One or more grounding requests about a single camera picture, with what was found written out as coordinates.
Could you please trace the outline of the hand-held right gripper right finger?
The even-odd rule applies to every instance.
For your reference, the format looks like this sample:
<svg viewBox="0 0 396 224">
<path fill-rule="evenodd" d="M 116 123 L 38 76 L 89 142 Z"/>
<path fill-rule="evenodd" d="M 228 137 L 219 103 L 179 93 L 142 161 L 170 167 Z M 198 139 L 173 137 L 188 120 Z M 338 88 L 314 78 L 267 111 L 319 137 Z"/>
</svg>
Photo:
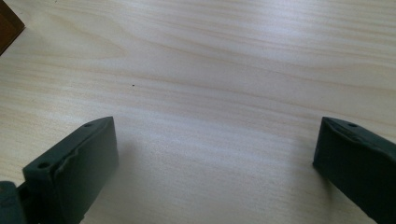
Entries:
<svg viewBox="0 0 396 224">
<path fill-rule="evenodd" d="M 396 224 L 396 144 L 324 117 L 313 165 L 377 224 Z"/>
</svg>

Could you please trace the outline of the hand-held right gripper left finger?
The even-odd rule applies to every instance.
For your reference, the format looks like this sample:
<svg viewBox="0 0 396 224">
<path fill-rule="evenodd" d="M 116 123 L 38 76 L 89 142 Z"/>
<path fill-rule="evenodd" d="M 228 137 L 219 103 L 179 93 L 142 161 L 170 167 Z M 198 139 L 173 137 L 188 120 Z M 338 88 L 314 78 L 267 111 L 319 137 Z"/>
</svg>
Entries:
<svg viewBox="0 0 396 224">
<path fill-rule="evenodd" d="M 83 124 L 22 169 L 29 224 L 79 224 L 118 165 L 114 119 Z"/>
</svg>

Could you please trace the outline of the brown wooden board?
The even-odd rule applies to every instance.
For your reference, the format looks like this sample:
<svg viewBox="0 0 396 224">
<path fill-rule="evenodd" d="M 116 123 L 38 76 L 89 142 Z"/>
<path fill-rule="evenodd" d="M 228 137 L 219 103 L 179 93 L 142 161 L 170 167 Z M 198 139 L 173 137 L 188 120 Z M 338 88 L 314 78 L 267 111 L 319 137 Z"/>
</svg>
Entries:
<svg viewBox="0 0 396 224">
<path fill-rule="evenodd" d="M 0 0 L 0 56 L 24 30 L 25 24 L 17 14 Z"/>
</svg>

